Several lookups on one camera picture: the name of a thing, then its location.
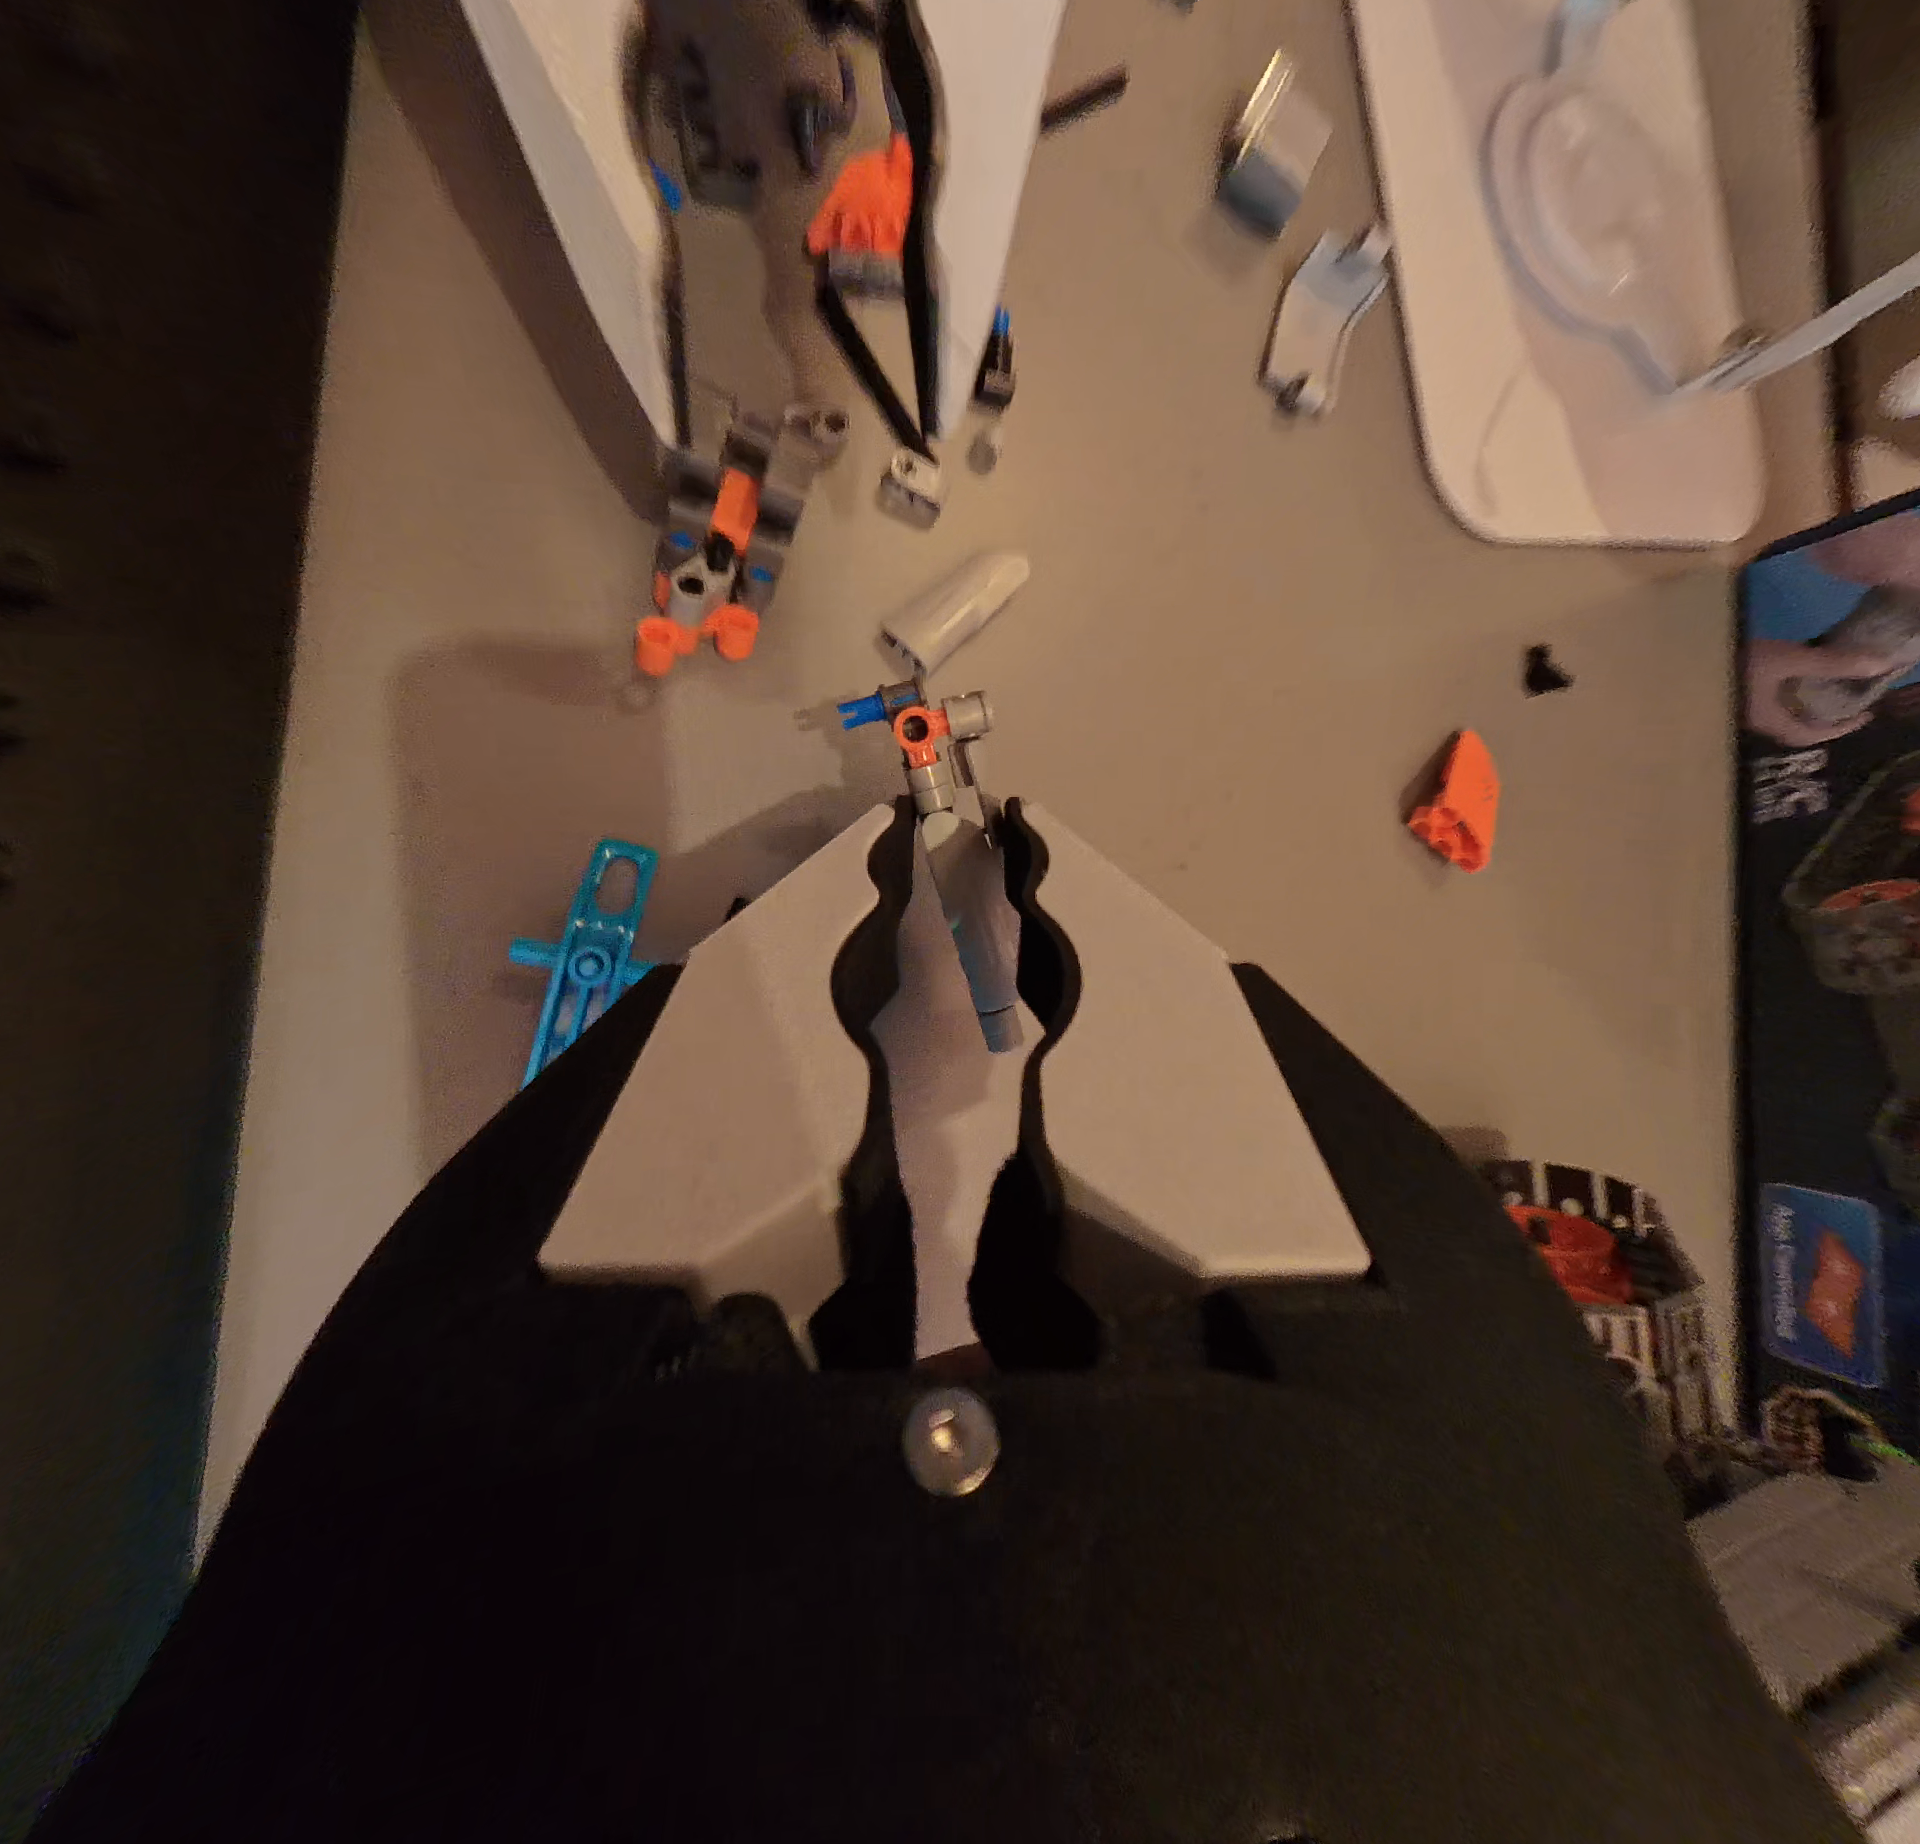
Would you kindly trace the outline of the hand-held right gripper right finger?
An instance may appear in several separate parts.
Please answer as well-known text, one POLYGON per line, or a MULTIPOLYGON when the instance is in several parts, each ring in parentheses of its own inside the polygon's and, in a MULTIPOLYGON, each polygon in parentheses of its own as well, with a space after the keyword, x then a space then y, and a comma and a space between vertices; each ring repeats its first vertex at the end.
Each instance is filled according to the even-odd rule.
POLYGON ((1067 1288, 1356 1281, 1371 1252, 1226 953, 1053 809, 1003 814, 1025 1052, 1012 1173, 1067 1288))

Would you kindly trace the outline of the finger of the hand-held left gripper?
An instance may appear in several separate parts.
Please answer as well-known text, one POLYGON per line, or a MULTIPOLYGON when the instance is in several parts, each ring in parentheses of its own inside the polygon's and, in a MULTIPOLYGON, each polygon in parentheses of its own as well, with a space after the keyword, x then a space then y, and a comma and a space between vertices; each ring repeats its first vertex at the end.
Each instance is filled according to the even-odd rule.
POLYGON ((644 0, 456 0, 611 363, 685 440, 676 212, 637 128, 644 0))
POLYGON ((1067 0, 881 0, 908 158, 901 293, 916 435, 971 409, 1067 0))

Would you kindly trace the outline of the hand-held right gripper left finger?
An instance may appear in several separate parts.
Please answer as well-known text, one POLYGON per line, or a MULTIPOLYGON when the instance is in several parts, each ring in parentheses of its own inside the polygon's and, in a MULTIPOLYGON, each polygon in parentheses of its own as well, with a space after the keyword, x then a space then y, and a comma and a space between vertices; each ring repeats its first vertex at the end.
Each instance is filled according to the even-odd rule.
POLYGON ((854 1281, 916 1265, 877 1016, 916 887, 905 801, 697 945, 541 1247, 597 1281, 854 1281))

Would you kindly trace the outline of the grey white orange brick arm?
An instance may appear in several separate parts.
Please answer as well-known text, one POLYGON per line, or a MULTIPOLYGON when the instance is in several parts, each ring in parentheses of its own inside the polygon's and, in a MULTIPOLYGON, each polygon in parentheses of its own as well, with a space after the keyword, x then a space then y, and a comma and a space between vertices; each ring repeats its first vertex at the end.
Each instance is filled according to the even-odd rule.
POLYGON ((917 814, 926 866, 988 1052, 1020 1045, 1017 915, 1005 892, 1000 801, 976 747, 995 727, 987 694, 930 700, 922 680, 883 682, 837 704, 837 725, 887 727, 917 814))

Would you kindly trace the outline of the grey orange brick claw assembly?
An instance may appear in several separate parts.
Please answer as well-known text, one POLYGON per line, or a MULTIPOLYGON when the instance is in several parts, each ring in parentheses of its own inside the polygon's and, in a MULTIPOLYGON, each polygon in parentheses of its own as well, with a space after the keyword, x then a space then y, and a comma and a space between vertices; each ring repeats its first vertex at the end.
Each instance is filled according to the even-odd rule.
POLYGON ((699 569, 715 536, 732 566, 736 599, 764 605, 834 453, 813 432, 808 409, 767 416, 727 400, 694 416, 692 440, 669 446, 659 461, 668 511, 653 574, 676 582, 699 569))

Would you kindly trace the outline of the orange panel brick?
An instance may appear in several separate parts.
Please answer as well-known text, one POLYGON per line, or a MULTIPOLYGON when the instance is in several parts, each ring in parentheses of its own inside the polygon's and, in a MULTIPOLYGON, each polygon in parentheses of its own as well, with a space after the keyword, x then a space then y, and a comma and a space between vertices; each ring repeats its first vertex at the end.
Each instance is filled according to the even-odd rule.
POLYGON ((814 272, 841 295, 896 300, 901 250, 916 204, 916 154, 901 131, 851 154, 808 221, 814 272))

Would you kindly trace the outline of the cyan plastic brick tool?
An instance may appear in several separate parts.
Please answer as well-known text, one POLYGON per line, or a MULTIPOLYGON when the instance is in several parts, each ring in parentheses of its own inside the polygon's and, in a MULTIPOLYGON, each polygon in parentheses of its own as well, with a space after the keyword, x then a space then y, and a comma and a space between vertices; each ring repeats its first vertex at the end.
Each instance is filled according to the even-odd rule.
POLYGON ((599 841, 560 933, 510 945, 510 963, 544 979, 523 1087, 531 1087, 653 967, 637 958, 635 945, 656 867, 659 851, 652 847, 622 838, 599 841))

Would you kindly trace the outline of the light grey box panel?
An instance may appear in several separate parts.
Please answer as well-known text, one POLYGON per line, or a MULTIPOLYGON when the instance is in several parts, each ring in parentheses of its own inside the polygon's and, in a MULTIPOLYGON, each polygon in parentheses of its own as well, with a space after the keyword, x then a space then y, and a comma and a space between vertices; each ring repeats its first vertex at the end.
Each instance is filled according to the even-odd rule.
POLYGON ((1328 136, 1332 118, 1303 85, 1297 61, 1276 49, 1224 128, 1215 200, 1249 235, 1280 241, 1328 136))

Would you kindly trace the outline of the long black axle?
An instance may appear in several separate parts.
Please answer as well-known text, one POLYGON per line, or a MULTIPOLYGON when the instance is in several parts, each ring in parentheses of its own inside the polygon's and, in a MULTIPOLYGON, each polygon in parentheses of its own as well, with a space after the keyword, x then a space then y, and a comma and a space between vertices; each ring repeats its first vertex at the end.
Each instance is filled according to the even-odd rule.
POLYGON ((876 405, 883 424, 895 432, 900 448, 913 450, 917 460, 930 460, 930 446, 922 437, 917 416, 901 400, 896 386, 881 366, 872 346, 851 318, 841 289, 834 285, 827 272, 814 276, 814 313, 837 346, 838 355, 858 380, 863 395, 876 405))

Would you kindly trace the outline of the grey tracked toy robot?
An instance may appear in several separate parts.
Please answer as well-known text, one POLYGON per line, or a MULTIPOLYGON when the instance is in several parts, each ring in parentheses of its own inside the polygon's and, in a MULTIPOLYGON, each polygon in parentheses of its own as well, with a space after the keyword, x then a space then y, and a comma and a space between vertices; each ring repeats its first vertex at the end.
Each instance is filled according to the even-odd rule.
POLYGON ((1714 1325, 1704 1281, 1641 1185, 1562 1160, 1476 1165, 1571 1304, 1686 1515, 1724 1500, 1714 1325))

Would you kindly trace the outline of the orange wedge brick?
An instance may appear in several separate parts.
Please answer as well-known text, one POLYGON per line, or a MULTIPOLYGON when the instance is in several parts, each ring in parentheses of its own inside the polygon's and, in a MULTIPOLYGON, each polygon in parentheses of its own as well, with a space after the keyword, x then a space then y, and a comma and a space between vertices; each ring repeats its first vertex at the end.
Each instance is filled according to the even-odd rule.
POLYGON ((1479 730, 1456 730, 1405 812, 1405 832, 1439 862, 1483 872, 1496 850, 1504 780, 1479 730))

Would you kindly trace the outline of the light grey curved panel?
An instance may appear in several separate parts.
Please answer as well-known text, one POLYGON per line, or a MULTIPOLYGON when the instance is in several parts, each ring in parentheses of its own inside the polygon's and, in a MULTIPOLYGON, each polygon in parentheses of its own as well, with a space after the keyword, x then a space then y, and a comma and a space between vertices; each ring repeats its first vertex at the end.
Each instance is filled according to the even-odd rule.
POLYGON ((1286 416, 1325 416, 1348 342, 1388 289, 1392 231, 1325 231, 1289 274, 1260 351, 1257 382, 1286 416))

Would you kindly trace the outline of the white curved blade panel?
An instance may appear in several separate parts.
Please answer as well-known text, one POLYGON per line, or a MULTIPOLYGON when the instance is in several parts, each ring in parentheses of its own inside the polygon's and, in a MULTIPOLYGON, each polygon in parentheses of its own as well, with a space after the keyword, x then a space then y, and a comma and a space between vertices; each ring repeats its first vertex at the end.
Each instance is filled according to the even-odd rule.
POLYGON ((1029 553, 979 551, 887 615, 877 622, 877 640, 917 679, 929 679, 991 624, 1029 578, 1029 553))

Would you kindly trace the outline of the dark blue robot kit box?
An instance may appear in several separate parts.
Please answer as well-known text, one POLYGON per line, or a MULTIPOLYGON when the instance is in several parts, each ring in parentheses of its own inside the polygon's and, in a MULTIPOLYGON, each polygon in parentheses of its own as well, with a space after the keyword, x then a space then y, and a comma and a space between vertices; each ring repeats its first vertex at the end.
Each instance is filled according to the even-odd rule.
POLYGON ((1736 591, 1747 1407, 1914 1459, 1914 491, 1765 549, 1736 591))

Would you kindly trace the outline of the white book stand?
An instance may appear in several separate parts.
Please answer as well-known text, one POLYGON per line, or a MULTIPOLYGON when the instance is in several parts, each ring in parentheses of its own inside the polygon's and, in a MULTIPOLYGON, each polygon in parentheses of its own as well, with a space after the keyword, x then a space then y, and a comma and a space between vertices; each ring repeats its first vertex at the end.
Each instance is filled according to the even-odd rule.
POLYGON ((1914 256, 1758 324, 1690 0, 1348 0, 1426 474, 1483 540, 1714 549, 1758 387, 1914 295, 1914 256))

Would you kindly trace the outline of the black perforated pad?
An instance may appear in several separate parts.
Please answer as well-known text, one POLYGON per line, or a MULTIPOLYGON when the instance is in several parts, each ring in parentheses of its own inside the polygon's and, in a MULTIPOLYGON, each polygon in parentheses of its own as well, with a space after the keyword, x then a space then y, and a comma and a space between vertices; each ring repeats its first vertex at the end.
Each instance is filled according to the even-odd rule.
POLYGON ((359 0, 5 0, 5 1544, 192 1507, 359 0))

